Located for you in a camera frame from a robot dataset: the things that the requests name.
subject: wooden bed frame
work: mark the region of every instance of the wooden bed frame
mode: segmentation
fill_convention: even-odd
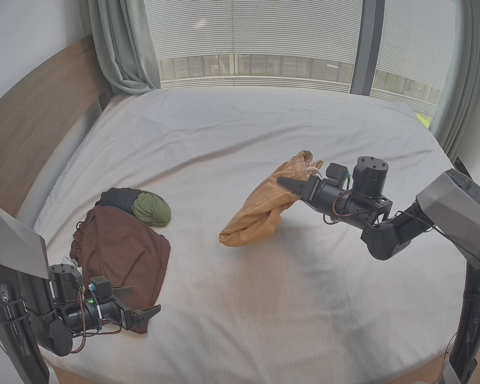
[[[50,155],[97,98],[106,105],[110,91],[92,35],[39,65],[0,98],[0,207],[4,211],[17,216]],[[433,383],[442,363],[443,354],[388,384]],[[96,384],[54,369],[62,384]],[[480,370],[470,383],[480,384]]]

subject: mattress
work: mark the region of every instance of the mattress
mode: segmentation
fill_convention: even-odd
[[[53,364],[99,383],[383,383],[443,353],[456,331],[466,262],[436,232],[388,261],[360,230],[297,202],[275,234],[229,248],[218,234],[250,192],[302,149],[349,167],[389,165],[392,213],[451,168],[404,104],[274,87],[156,90],[118,98],[55,184],[35,230],[48,261],[68,256],[101,192],[161,195],[171,245],[148,333],[87,339]],[[79,344],[76,339],[74,347]]]

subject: pile of clothes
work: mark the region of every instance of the pile of clothes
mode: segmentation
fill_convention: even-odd
[[[73,234],[70,258],[82,267],[84,286],[105,276],[114,286],[132,286],[122,297],[132,310],[155,305],[170,255],[168,240],[149,226],[164,227],[171,211],[160,196],[131,188],[103,192]],[[142,334],[147,325],[136,327]]]

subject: brown fabric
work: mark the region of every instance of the brown fabric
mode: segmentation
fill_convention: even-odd
[[[229,247],[240,247],[266,239],[273,235],[280,224],[280,214],[290,208],[300,197],[276,181],[279,177],[307,181],[314,170],[324,163],[318,160],[311,163],[310,151],[301,151],[289,161],[278,167],[274,173],[255,188],[247,198],[241,210],[220,232],[220,242]]]
[[[82,267],[85,287],[91,277],[103,275],[114,286],[133,287],[121,297],[132,310],[155,305],[170,255],[167,239],[113,206],[91,209],[77,228],[70,257]],[[146,325],[133,329],[146,330]]]

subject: grass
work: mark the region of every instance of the grass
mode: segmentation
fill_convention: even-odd
[[[432,117],[430,115],[424,115],[422,113],[415,112],[419,120],[422,122],[422,124],[428,129],[430,127],[430,123],[432,122]]]

